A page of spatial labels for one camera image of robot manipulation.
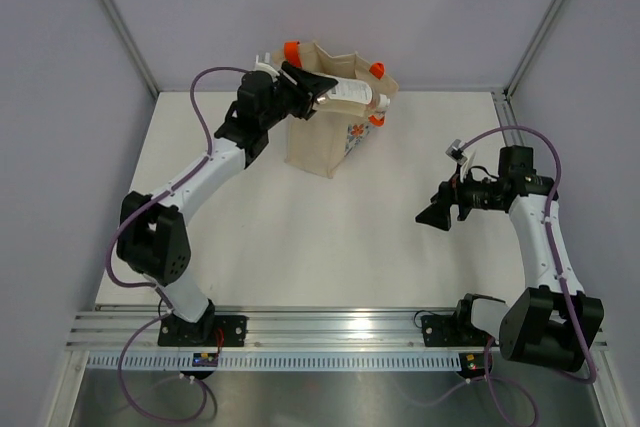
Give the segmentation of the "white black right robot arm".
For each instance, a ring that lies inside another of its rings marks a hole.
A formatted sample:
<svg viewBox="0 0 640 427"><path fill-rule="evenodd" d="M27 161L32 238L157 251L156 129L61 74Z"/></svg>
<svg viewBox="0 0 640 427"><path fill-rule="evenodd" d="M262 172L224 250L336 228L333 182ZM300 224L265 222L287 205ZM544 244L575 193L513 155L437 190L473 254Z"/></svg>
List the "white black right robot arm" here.
<svg viewBox="0 0 640 427"><path fill-rule="evenodd" d="M506 360L578 371L600 329L604 307L586 295L571 267L553 179L537 174L530 147L501 148L497 175L481 180L474 178L469 159L457 150L450 153L458 162L456 170L416 222L447 231L453 207L460 221L473 210L506 213L517 236L525 289L513 304L466 294L453 314L422 316L425 344L478 345L494 338Z"/></svg>

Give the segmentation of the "clear soap bottle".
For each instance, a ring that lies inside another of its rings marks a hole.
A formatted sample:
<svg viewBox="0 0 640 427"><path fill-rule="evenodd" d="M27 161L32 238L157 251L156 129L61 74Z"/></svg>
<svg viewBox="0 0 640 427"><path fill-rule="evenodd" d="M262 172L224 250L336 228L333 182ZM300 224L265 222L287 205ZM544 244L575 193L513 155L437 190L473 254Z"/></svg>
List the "clear soap bottle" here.
<svg viewBox="0 0 640 427"><path fill-rule="evenodd" d="M315 101L318 111L341 113L358 117L384 114L390 98L378 93L367 82L331 76L336 84Z"/></svg>

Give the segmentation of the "beige canvas bag orange handles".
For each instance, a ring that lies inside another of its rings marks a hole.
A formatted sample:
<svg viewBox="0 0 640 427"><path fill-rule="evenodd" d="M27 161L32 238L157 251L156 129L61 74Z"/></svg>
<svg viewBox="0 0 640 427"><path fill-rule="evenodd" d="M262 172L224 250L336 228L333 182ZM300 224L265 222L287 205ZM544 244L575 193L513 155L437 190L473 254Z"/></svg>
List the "beige canvas bag orange handles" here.
<svg viewBox="0 0 640 427"><path fill-rule="evenodd" d="M356 52L331 55L316 42L289 41L274 54L276 64L284 61L318 75L365 81L390 101L399 90L383 63L369 62ZM349 153L384 125L386 112L358 117L317 110L308 121L292 119L287 127L285 162L307 173L331 178Z"/></svg>

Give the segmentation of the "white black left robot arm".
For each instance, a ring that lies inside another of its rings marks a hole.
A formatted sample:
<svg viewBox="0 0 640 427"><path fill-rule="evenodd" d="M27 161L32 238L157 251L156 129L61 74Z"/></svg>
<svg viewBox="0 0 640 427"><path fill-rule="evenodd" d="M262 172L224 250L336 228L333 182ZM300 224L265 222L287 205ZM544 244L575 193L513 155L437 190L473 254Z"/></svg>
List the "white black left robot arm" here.
<svg viewBox="0 0 640 427"><path fill-rule="evenodd" d="M149 194L133 191L122 202L111 252L143 276L167 307L158 343L169 347L222 345L241 326L241 316L218 319L214 303L187 268L187 226L228 180L248 168L266 148L269 130L289 116L308 120L336 79L284 62L259 63L242 74L235 100L216 131L206 131L205 151L181 174Z"/></svg>

